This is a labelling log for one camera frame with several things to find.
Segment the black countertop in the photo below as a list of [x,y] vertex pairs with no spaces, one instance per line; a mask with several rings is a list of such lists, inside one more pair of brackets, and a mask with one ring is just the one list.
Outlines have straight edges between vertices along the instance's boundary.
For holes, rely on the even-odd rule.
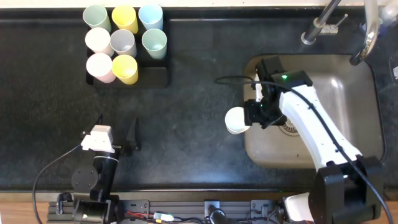
[[[301,43],[300,35],[320,10],[256,9],[251,17],[263,18],[251,19],[231,19],[233,11],[165,11],[172,81],[159,90],[87,85],[87,28],[81,12],[15,19],[16,12],[8,11],[0,20],[0,190],[31,190],[39,170],[79,144],[80,131],[100,113],[116,133],[127,130],[133,114],[141,122],[142,151],[121,158],[114,191],[312,186],[313,169],[266,169],[250,160],[244,136],[230,134],[224,125],[225,113],[243,104],[243,88],[215,85],[213,80],[241,75],[246,63],[260,54],[353,53],[364,38],[358,10],[342,23],[338,35],[319,37],[312,46]],[[395,27],[368,57],[381,111],[388,189],[398,186],[398,86],[389,66],[389,58],[398,55],[397,37]],[[92,160],[92,152],[73,152],[44,172],[39,189],[70,190],[73,171]]]

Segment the cup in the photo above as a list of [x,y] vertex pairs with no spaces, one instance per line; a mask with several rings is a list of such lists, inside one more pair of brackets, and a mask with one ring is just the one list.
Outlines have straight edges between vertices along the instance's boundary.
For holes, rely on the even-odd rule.
[[112,72],[112,59],[104,53],[96,53],[88,58],[87,72],[103,83],[111,83],[116,78]]
[[167,37],[160,29],[147,30],[142,35],[142,44],[154,59],[161,59],[167,53]]
[[226,129],[231,134],[240,134],[247,131],[250,126],[244,123],[244,109],[242,107],[234,107],[225,115]]
[[92,5],[88,6],[83,12],[83,20],[91,28],[104,28],[111,32],[111,21],[109,21],[108,12],[104,6]]
[[134,35],[125,29],[113,32],[111,36],[111,47],[119,55],[137,55],[137,46]]
[[133,34],[138,32],[136,10],[131,6],[118,6],[113,9],[112,20],[119,29],[126,29]]
[[138,11],[138,17],[147,30],[163,29],[163,10],[159,5],[142,6]]
[[130,55],[119,55],[112,62],[113,73],[127,85],[138,80],[138,67],[136,59]]
[[113,55],[114,50],[111,47],[111,36],[104,28],[94,28],[86,34],[86,45],[95,53],[104,53],[110,57]]

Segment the sink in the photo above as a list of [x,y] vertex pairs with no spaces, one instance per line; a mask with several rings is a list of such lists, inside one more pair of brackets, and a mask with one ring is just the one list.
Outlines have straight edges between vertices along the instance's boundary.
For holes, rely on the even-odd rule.
[[[250,60],[244,75],[254,78],[261,55]],[[373,72],[361,62],[349,63],[350,55],[280,55],[285,70],[304,70],[313,81],[317,95],[337,128],[363,156],[383,155],[384,145]],[[250,85],[244,100],[255,99]],[[244,133],[249,157],[260,166],[273,168],[314,168],[312,158],[294,126],[261,129],[254,124]]]

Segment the black tray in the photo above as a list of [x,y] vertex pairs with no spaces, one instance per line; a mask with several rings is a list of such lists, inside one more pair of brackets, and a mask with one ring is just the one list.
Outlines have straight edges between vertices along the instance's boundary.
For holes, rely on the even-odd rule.
[[[112,31],[111,35],[114,31],[118,30],[119,28],[117,25],[112,21],[112,10],[108,10],[109,20],[111,21]],[[169,76],[169,35],[167,29],[167,20],[165,16],[163,16],[163,32],[165,32],[167,36],[167,53],[166,56],[162,59],[153,59],[142,45],[142,35],[146,31],[144,25],[138,18],[138,10],[137,12],[137,21],[138,21],[138,33],[134,34],[134,38],[136,41],[137,46],[137,56],[135,57],[137,64],[138,64],[138,81],[132,85],[126,85],[118,78],[116,78],[111,83],[103,83],[90,75],[86,71],[86,83],[95,87],[99,88],[165,88],[169,84],[170,76]],[[87,58],[92,56],[94,52],[87,48]],[[118,53],[114,53],[111,57],[112,60],[118,56]]]

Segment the yellow cup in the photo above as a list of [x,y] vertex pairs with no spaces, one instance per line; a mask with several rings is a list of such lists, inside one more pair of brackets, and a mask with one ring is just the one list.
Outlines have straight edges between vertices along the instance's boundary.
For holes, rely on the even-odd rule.
[[124,84],[131,85],[138,80],[136,59],[130,55],[119,55],[112,62],[112,72]]
[[131,6],[118,6],[112,11],[112,20],[119,29],[126,29],[133,34],[138,32],[137,14]]

